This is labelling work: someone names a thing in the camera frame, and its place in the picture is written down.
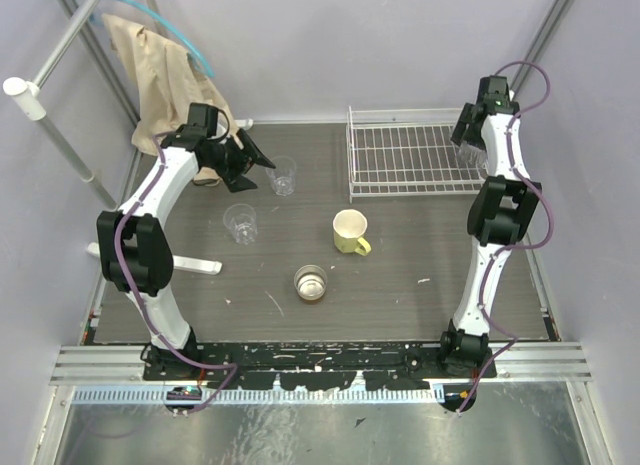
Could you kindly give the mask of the clear plastic cup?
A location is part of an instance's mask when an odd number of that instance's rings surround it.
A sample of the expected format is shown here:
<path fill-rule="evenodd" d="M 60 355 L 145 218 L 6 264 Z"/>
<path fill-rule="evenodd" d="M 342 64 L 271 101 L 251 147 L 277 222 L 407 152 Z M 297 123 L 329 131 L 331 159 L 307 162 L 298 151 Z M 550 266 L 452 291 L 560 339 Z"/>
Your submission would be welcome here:
<path fill-rule="evenodd" d="M 296 162 L 287 156 L 277 156 L 271 159 L 274 168 L 267 168 L 272 191 L 278 196 L 288 196 L 294 192 L 296 185 Z"/>
<path fill-rule="evenodd" d="M 230 206 L 223 215 L 223 224 L 238 244 L 248 245 L 257 238 L 257 215 L 248 204 Z"/>
<path fill-rule="evenodd" d="M 456 157 L 460 165 L 477 170 L 486 170 L 487 152 L 475 145 L 467 142 L 458 145 Z"/>
<path fill-rule="evenodd" d="M 501 122 L 497 117 L 490 117 L 486 123 L 486 129 L 487 149 L 492 153 L 495 153 L 500 143 L 502 130 Z"/>

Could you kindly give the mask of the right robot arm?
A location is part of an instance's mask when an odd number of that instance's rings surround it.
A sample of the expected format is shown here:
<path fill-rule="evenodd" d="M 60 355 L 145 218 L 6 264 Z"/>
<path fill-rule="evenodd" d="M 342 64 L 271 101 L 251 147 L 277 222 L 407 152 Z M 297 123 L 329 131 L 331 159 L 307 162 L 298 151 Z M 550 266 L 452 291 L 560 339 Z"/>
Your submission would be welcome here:
<path fill-rule="evenodd" d="M 487 177 L 467 218 L 472 258 L 461 302 L 442 333 L 438 364 L 449 378 L 473 374 L 487 363 L 490 318 L 504 266 L 525 236 L 541 185 L 530 180 L 519 140 L 520 106 L 507 78 L 480 79 L 474 103 L 464 105 L 451 141 L 486 154 Z"/>

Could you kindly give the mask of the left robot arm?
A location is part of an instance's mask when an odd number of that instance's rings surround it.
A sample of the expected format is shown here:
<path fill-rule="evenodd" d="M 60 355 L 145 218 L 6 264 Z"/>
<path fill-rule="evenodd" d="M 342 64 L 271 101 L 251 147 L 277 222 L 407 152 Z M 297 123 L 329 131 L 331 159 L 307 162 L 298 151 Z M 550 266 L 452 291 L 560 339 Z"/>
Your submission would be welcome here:
<path fill-rule="evenodd" d="M 204 168 L 232 193 L 256 189 L 253 166 L 273 168 L 246 131 L 232 131 L 229 113 L 192 103 L 185 123 L 152 138 L 157 158 L 132 196 L 96 222 L 102 275 L 136 305 L 150 333 L 147 363 L 188 381 L 207 369 L 195 332 L 182 317 L 170 282 L 174 257 L 164 225 L 185 187 Z"/>

